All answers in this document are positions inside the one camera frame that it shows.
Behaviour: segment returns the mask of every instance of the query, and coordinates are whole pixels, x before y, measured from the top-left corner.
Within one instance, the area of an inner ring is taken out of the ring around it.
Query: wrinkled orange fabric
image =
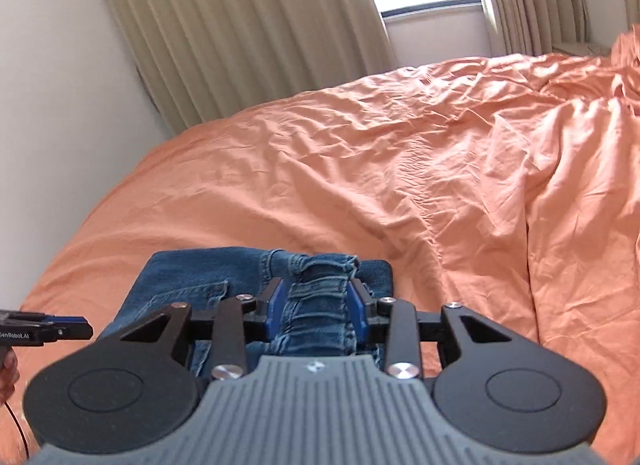
[[[379,257],[419,309],[463,301],[595,373],[609,398],[595,448],[626,465],[640,451],[637,88],[636,68],[601,58],[467,58],[197,126],[102,200],[23,308],[85,315],[99,333],[166,249]],[[12,407],[81,346],[18,349]]]

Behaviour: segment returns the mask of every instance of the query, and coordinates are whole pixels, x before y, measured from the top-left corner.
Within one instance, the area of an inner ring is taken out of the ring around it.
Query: bed
[[[23,308],[96,333],[161,250],[347,252],[419,309],[462,301],[589,368],[595,448],[640,452],[640,28],[612,58],[465,58],[306,92],[194,127],[92,211]],[[25,383],[83,343],[18,349]],[[433,348],[424,346],[428,372]],[[22,443],[0,410],[0,455]],[[31,448],[36,443],[30,436]]]

